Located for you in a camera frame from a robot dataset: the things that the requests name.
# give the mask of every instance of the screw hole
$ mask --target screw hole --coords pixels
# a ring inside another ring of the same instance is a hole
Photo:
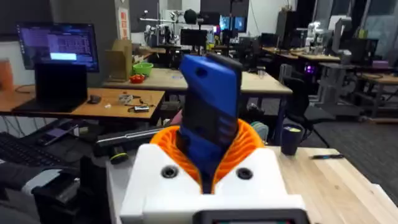
[[[253,177],[253,172],[249,170],[248,168],[239,168],[236,171],[236,175],[242,180],[249,180]]]
[[[162,169],[162,176],[167,179],[174,178],[178,175],[178,168],[175,166],[166,166]]]

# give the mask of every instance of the poster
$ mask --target poster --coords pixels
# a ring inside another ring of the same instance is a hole
[[[129,21],[128,9],[119,7],[118,17],[119,17],[119,38],[121,40],[129,40],[130,39],[130,21]]]

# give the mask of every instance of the pen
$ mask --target pen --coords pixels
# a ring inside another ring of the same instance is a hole
[[[310,157],[311,159],[344,159],[343,154],[334,154],[334,155],[317,155]]]

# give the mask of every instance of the keyboard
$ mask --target keyboard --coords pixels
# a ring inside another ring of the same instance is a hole
[[[32,167],[66,165],[66,162],[60,158],[45,152],[43,149],[25,144],[8,133],[0,133],[0,160]]]

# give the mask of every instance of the green bowl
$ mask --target green bowl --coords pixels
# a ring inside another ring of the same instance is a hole
[[[132,66],[134,69],[133,75],[143,74],[148,77],[153,66],[154,66],[153,63],[146,63],[146,62],[141,62],[141,63],[135,64]]]

